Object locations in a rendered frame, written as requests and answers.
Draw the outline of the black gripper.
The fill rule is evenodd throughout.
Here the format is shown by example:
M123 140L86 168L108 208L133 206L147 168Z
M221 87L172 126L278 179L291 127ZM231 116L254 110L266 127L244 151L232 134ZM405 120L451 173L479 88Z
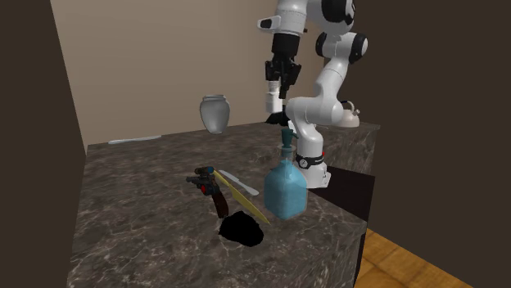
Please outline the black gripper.
M294 62L300 45L300 37L294 34L276 33L273 35L271 61L265 62L265 79L279 81L279 98L285 99L287 91L296 83L301 65Z

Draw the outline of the white bottle with black base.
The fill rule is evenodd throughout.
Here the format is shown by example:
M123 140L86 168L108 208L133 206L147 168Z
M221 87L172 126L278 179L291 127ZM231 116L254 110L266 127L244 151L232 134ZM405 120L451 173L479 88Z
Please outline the white bottle with black base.
M268 81L268 91L265 98L265 110L269 117L265 121L267 124L278 124L288 126L289 118L286 116L283 100L280 96L280 81Z

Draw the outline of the grey ceramic vase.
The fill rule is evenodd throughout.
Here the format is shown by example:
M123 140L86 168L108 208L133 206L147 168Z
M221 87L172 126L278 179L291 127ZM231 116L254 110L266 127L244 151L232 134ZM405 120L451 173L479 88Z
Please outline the grey ceramic vase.
M228 126L230 105L225 95L206 95L200 104L201 120L211 134L221 134Z

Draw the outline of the white kettle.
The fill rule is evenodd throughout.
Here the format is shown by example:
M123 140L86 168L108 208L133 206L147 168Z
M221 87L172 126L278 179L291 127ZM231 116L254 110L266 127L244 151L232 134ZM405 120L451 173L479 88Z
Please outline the white kettle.
M360 126L360 111L355 107L352 101L344 100L341 104L345 107L340 121L336 122L334 126L342 128L358 128Z

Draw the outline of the silver butter knife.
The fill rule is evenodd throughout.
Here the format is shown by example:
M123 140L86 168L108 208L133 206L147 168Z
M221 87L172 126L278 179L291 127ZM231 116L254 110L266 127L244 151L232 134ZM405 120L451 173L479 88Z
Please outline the silver butter knife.
M259 192L255 188L247 186L245 183L241 182L239 178L235 177L231 173L228 173L224 170L220 170L219 172L222 173L224 176L226 176L228 179L232 180L233 182L235 182L236 184L241 186L242 188L244 188L246 190L246 192L249 193L250 195L253 195L253 196L259 195Z

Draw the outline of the blue soap dispenser bottle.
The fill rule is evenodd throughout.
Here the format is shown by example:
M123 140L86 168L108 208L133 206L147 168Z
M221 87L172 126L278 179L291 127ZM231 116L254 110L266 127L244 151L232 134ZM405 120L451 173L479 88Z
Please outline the blue soap dispenser bottle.
M283 128L278 164L265 176L265 208L277 218L286 220L305 211L308 191L302 172L293 164L292 139L296 134Z

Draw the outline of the yellow knife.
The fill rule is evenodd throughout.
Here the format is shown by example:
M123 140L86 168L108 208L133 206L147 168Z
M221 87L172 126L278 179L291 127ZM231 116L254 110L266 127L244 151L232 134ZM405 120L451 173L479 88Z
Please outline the yellow knife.
M269 220L240 192L238 191L233 185L231 185L220 173L218 173L216 170L213 172L215 177L220 180L224 185L228 187L228 189L231 191L233 198L242 205L245 209L250 211L252 214L254 214L257 218L259 218L264 223L269 224Z

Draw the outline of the dark toy ray gun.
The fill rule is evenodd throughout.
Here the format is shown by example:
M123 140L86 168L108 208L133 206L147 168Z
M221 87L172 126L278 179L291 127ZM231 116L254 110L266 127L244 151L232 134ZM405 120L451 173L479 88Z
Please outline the dark toy ray gun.
M199 167L194 170L195 176L186 177L186 182L194 184L204 196L211 196L219 218L226 218L229 215L228 204L222 191L215 180L211 166Z

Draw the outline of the white flat utensil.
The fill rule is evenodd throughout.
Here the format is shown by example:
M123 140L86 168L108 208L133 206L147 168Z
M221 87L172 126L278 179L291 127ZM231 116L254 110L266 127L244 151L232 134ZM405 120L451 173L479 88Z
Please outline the white flat utensil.
M108 144L115 145L115 144L120 144L120 143L125 143L125 142L143 142L143 141L150 141L150 140L158 139L161 137L162 137L161 135L157 135L157 136L150 136L150 137L116 139L116 140L109 141Z

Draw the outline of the black rounded lump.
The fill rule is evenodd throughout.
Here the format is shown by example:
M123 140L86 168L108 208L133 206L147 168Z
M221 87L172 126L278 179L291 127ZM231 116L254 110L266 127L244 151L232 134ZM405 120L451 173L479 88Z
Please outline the black rounded lump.
M219 234L229 241L253 247L262 242L264 233L252 216L243 211L226 217L219 228Z

